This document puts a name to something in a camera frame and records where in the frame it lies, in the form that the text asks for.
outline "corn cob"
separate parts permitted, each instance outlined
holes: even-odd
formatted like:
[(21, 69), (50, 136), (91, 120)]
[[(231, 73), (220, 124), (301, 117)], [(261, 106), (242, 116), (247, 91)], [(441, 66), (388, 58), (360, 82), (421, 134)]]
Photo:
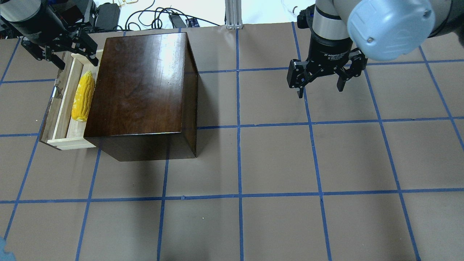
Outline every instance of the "corn cob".
[(90, 103), (92, 101), (95, 81), (92, 72), (87, 71), (79, 80), (76, 95), (72, 103), (71, 118), (76, 121), (87, 121), (89, 116)]

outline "blue painter's tape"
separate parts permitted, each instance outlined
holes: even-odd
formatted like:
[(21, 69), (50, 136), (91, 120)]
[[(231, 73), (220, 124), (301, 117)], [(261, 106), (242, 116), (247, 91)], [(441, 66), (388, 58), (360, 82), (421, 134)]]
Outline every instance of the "blue painter's tape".
[(412, 232), (411, 222), (409, 220), (409, 215), (408, 215), (408, 212), (407, 212), (407, 209), (406, 209), (406, 204), (405, 204), (405, 201), (404, 201), (404, 198), (403, 198), (403, 194), (401, 193), (400, 181), (399, 181), (398, 175), (396, 173), (395, 163), (393, 162), (392, 152), (390, 150), (390, 145), (388, 144), (387, 134), (385, 133), (385, 128), (383, 126), (382, 118), (380, 117), (380, 112), (379, 112), (379, 107), (377, 105), (377, 101), (375, 100), (374, 90), (372, 88), (372, 84), (371, 84), (369, 74), (367, 73), (367, 71), (364, 71), (364, 74), (366, 75), (367, 85), (369, 86), (369, 92), (371, 93), (372, 101), (374, 103), (375, 112), (377, 114), (377, 118), (379, 119), (380, 130), (382, 131), (383, 140), (384, 140), (384, 143), (385, 143), (385, 147), (387, 149), (387, 154), (388, 154), (388, 158), (390, 160), (390, 165), (392, 167), (393, 177), (394, 177), (395, 182), (396, 182), (396, 188), (398, 190), (398, 195), (400, 196), (401, 207), (403, 208), (403, 214), (405, 216), (406, 226), (408, 228), (409, 236), (411, 238), (412, 248), (414, 249), (414, 254), (416, 256), (416, 260), (420, 261), (419, 251), (418, 251), (418, 248), (417, 248), (417, 245), (416, 245), (416, 240), (414, 238), (414, 233)]
[(352, 120), (352, 121), (320, 121), (320, 122), (313, 122), (313, 125), (319, 124), (352, 124), (352, 123), (372, 123), (372, 122), (379, 122), (379, 120)]
[(288, 67), (240, 69), (240, 72), (288, 70)]
[(15, 84), (15, 83), (39, 83), (39, 82), (54, 82), (55, 79), (36, 79), (36, 80), (19, 80), (19, 81), (4, 81), (4, 84)]
[(282, 197), (282, 196), (319, 196), (319, 192), (290, 192), (290, 193), (255, 193), (242, 194), (242, 197)]
[(239, 238), (240, 238), (240, 261), (245, 260), (244, 254), (244, 242), (243, 242), (243, 203), (242, 198), (238, 199), (238, 226), (239, 226)]
[(72, 202), (87, 202), (87, 199), (83, 198), (72, 198), (72, 199), (28, 199), (28, 200), (19, 200), (19, 204), (26, 203), (72, 203)]
[[(166, 160), (164, 164), (164, 180), (163, 180), (163, 194), (162, 197), (166, 198), (166, 189), (168, 186), (168, 172), (169, 172), (169, 159)], [(166, 200), (163, 199), (161, 201), (161, 211), (160, 211), (160, 225), (158, 227), (158, 245), (157, 245), (157, 252), (156, 252), (156, 260), (159, 261), (161, 258), (161, 242), (163, 236), (163, 225), (164, 225), (164, 208), (165, 208)]]
[(443, 188), (443, 189), (403, 189), (402, 193), (429, 193), (429, 192), (462, 192), (464, 188)]
[(427, 63), (429, 64), (436, 64), (436, 63), (460, 63), (460, 62), (464, 62), (464, 59), (456, 59), (456, 60), (437, 60), (437, 61), (429, 61), (427, 60)]
[(21, 133), (21, 134), (0, 134), (0, 137), (31, 137), (38, 136), (38, 133)]
[(100, 162), (100, 155), (102, 151), (98, 149), (97, 158), (95, 159), (95, 167), (93, 169), (92, 181), (90, 183), (89, 195), (87, 196), (87, 204), (85, 205), (84, 218), (82, 220), (81, 233), (79, 235), (79, 243), (77, 244), (76, 261), (79, 261), (81, 254), (82, 240), (84, 239), (85, 225), (87, 223), (87, 216), (89, 215), (90, 200), (92, 199), (93, 186), (95, 184), (95, 177), (97, 176), (98, 164)]
[(236, 69), (238, 70), (240, 68), (240, 63), (239, 63), (239, 48), (238, 48), (238, 29), (235, 29), (235, 60), (236, 60)]
[(367, 65), (414, 65), (414, 64), (424, 64), (423, 61), (414, 61), (414, 62), (386, 62), (386, 63), (368, 63)]
[(159, 201), (161, 196), (152, 197), (119, 197), (119, 198), (92, 198), (90, 202), (126, 202), (126, 201)]
[(199, 199), (218, 199), (218, 198), (236, 198), (238, 194), (223, 194), (223, 195), (205, 195), (205, 196), (182, 196), (181, 200), (199, 200)]
[[(300, 50), (298, 46), (298, 38), (296, 37), (296, 31), (295, 31), (295, 24), (292, 23), (292, 28), (293, 28), (293, 37), (295, 39), (295, 46), (297, 48), (297, 53), (298, 53), (298, 58), (301, 59), (300, 55)], [(322, 184), (321, 184), (321, 177), (319, 173), (319, 164), (317, 161), (317, 153), (316, 153), (316, 145), (314, 143), (314, 135), (313, 135), (313, 124), (311, 121), (311, 115), (309, 113), (309, 105), (308, 105), (308, 97), (306, 96), (306, 90), (303, 92), (303, 97), (304, 97), (304, 105), (306, 109), (306, 117), (308, 118), (308, 126), (309, 126), (309, 136), (311, 139), (311, 148), (313, 151), (313, 160), (314, 160), (314, 167), (316, 170), (316, 179), (317, 179), (317, 190), (318, 190), (318, 195), (320, 197), (320, 205), (321, 205), (321, 215), (322, 215), (322, 226), (324, 229), (324, 237), (325, 237), (325, 246), (327, 250), (327, 259), (328, 261), (332, 261), (332, 253), (330, 251), (330, 241), (329, 241), (329, 231), (327, 229), (327, 220), (325, 216), (325, 207), (324, 207), (324, 199), (323, 199), (323, 191), (322, 191)]]
[(222, 126), (201, 126), (197, 130), (214, 130), (214, 129), (234, 129), (237, 125), (222, 125)]
[(424, 58), (425, 65), (427, 66), (427, 70), (429, 71), (430, 77), (432, 78), (433, 84), (435, 85), (435, 88), (437, 89), (438, 95), (440, 96), (440, 99), (443, 103), (443, 106), (445, 107), (446, 113), (448, 113), (449, 120), (451, 121), (451, 124), (453, 125), (454, 131), (456, 132), (456, 135), (458, 137), (459, 143), (461, 144), (462, 150), (464, 150), (464, 142), (463, 139), (461, 138), (461, 135), (459, 133), (459, 129), (456, 126), (456, 122), (454, 121), (453, 115), (451, 114), (450, 108), (446, 104), (445, 98), (440, 90), (440, 87), (438, 85), (437, 80), (435, 79), (435, 76), (433, 75), (432, 69), (430, 68), (429, 62), (427, 61), (427, 58), (425, 57), (424, 51), (422, 50), (422, 47), (419, 47), (420, 53), (422, 54), (422, 58)]
[[(52, 98), (54, 89), (55, 88), (53, 87), (52, 92), (50, 93), (49, 99)], [(39, 130), (41, 130), (42, 126), (44, 126), (45, 115), (46, 115), (46, 112), (44, 113), (44, 116), (42, 118), (42, 122), (40, 123)], [(34, 159), (34, 155), (35, 155), (35, 151), (37, 149), (38, 143), (39, 143), (39, 136), (37, 135), (37, 138), (35, 139), (34, 147), (32, 148), (31, 156), (29, 158), (29, 162), (27, 163), (27, 168), (26, 168), (26, 171), (24, 173), (23, 180), (21, 182), (21, 186), (19, 187), (18, 195), (16, 197), (16, 200), (15, 200), (15, 203), (14, 203), (14, 206), (13, 206), (13, 211), (11, 212), (10, 220), (8, 221), (8, 226), (6, 227), (5, 236), (4, 236), (5, 240), (7, 239), (8, 234), (10, 233), (11, 225), (13, 224), (14, 215), (16, 214), (16, 209), (18, 208), (19, 200), (21, 198), (21, 194), (23, 193), (24, 185), (26, 183), (26, 179), (27, 179), (27, 176), (29, 174), (29, 170), (31, 169), (32, 160)]]
[(417, 119), (386, 119), (382, 122), (411, 122), (411, 121), (442, 121), (449, 120), (447, 117), (436, 117), (436, 118), (417, 118)]
[(10, 59), (8, 60), (8, 63), (6, 65), (5, 71), (3, 72), (3, 75), (2, 75), (2, 77), (0, 79), (0, 83), (3, 83), (3, 80), (5, 79), (6, 73), (8, 72), (8, 69), (10, 68), (11, 61), (13, 61), (14, 54), (16, 53), (16, 50), (18, 49), (20, 41), (21, 41), (21, 39), (18, 39), (18, 42), (16, 43), (16, 46), (13, 49), (13, 53), (11, 54)]
[(395, 194), (395, 193), (398, 193), (398, 191), (397, 190), (331, 191), (331, 192), (324, 192), (324, 196)]
[(279, 127), (279, 126), (301, 126), (308, 125), (307, 122), (293, 122), (293, 123), (269, 123), (269, 124), (244, 124), (240, 125), (241, 128), (254, 128), (254, 127)]

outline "wood grain surface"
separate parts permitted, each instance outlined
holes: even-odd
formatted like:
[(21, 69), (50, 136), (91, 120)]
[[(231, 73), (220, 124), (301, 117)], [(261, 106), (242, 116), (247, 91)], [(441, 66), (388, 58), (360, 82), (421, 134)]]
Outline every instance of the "wood grain surface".
[(197, 78), (186, 33), (108, 38), (84, 138), (120, 161), (195, 157)]

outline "wooden drawer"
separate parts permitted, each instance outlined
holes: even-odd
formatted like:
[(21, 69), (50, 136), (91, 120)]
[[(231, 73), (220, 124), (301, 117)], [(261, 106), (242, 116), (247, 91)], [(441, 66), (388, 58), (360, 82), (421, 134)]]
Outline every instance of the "wooden drawer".
[[(103, 50), (96, 57), (101, 60)], [(55, 93), (48, 104), (45, 122), (40, 132), (40, 141), (58, 150), (93, 148), (95, 145), (84, 139), (86, 122), (71, 119), (71, 108), (79, 79), (86, 71), (92, 71), (97, 79), (100, 64), (93, 66), (85, 56), (67, 52), (66, 67), (58, 73)]]

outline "brown paper floor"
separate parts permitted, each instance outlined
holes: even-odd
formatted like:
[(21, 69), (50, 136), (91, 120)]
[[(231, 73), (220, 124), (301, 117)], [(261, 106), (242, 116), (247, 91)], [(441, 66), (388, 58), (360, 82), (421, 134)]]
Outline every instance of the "brown paper floor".
[[(287, 66), (307, 56), (309, 30), (185, 31), (200, 71), (199, 156), (152, 162), (38, 143), (57, 69), (0, 41), (0, 236), (17, 260), (462, 259), (455, 34), (369, 61), (342, 93), (336, 76), (319, 78), (298, 99)], [(102, 48), (172, 32), (92, 37)]]

